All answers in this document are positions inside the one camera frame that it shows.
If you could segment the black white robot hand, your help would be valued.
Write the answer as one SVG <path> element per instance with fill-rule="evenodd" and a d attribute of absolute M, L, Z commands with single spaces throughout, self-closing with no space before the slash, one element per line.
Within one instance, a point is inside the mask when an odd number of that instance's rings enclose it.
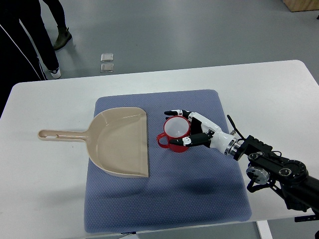
<path fill-rule="evenodd" d="M 204 145 L 225 155 L 235 155 L 241 144 L 235 136 L 225 133 L 221 127 L 197 112 L 186 110 L 165 111 L 167 116 L 182 116 L 190 123 L 190 135 L 169 140 L 173 145 L 193 147 Z"/>

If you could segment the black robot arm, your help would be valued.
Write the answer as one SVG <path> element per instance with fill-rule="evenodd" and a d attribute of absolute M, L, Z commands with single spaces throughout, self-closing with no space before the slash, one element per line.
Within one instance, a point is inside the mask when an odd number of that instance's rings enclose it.
<path fill-rule="evenodd" d="M 304 163 L 284 158 L 280 151 L 264 142 L 243 135 L 236 128 L 232 118 L 228 120 L 233 126 L 232 134 L 240 136 L 230 151 L 234 160 L 238 161 L 247 155 L 248 167 L 246 174 L 250 179 L 247 190 L 254 193 L 264 188 L 272 189 L 282 198 L 287 209 L 314 212 L 310 220 L 319 219 L 319 180 L 310 176 Z"/>

